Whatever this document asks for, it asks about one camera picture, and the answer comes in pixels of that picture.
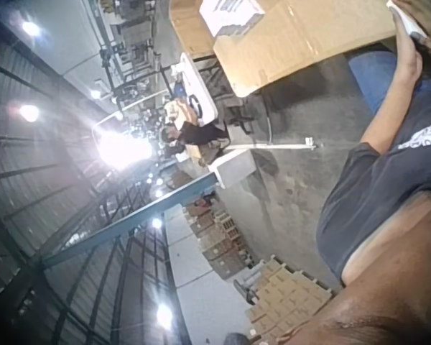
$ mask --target white table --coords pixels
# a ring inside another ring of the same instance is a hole
[[[180,56],[179,70],[182,72],[185,92],[188,96],[195,95],[200,102],[203,116],[198,119],[199,125],[203,126],[217,119],[216,104],[209,94],[209,90],[204,84],[196,64],[186,52],[183,52]]]

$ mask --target corrugated metal wall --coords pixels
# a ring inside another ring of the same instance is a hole
[[[22,104],[40,109],[36,122]],[[149,201],[146,167],[112,174],[85,139],[104,116],[0,23],[0,306],[21,344],[181,344],[181,328],[156,321],[159,303],[177,307],[160,232],[40,267]]]

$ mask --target ceiling light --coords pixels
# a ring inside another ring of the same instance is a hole
[[[40,35],[40,28],[32,22],[24,22],[22,23],[22,29],[26,34],[32,37],[36,37]]]
[[[163,225],[163,222],[161,221],[161,219],[159,219],[159,218],[155,218],[153,221],[152,221],[152,226],[154,227],[154,228],[156,228],[156,229],[160,229],[161,227],[162,227],[162,225]]]
[[[24,117],[28,122],[35,122],[40,115],[40,111],[36,106],[24,105],[19,109],[19,113],[22,117]]]
[[[121,120],[123,119],[123,114],[122,114],[120,111],[115,111],[115,112],[113,113],[113,115],[115,116],[115,118],[116,118],[118,121],[121,121]]]
[[[101,92],[99,90],[91,90],[91,97],[99,99],[101,97]]]
[[[172,325],[172,311],[163,303],[158,305],[157,311],[158,324],[164,329],[170,330]]]
[[[103,161],[117,170],[149,159],[153,154],[153,148],[147,140],[109,132],[102,136],[98,149]]]

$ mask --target skin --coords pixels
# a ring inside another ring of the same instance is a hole
[[[384,154],[407,113],[421,56],[397,25],[398,65],[361,141]],[[431,195],[414,195],[345,267],[346,288],[281,344],[431,344]]]

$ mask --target black shirt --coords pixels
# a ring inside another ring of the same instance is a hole
[[[190,145],[206,145],[213,140],[227,138],[228,135],[219,129],[212,122],[204,126],[195,126],[188,121],[184,121],[180,129],[179,140]]]
[[[420,191],[431,191],[431,92],[415,96],[386,154],[366,143],[350,151],[316,235],[337,278],[361,243]]]

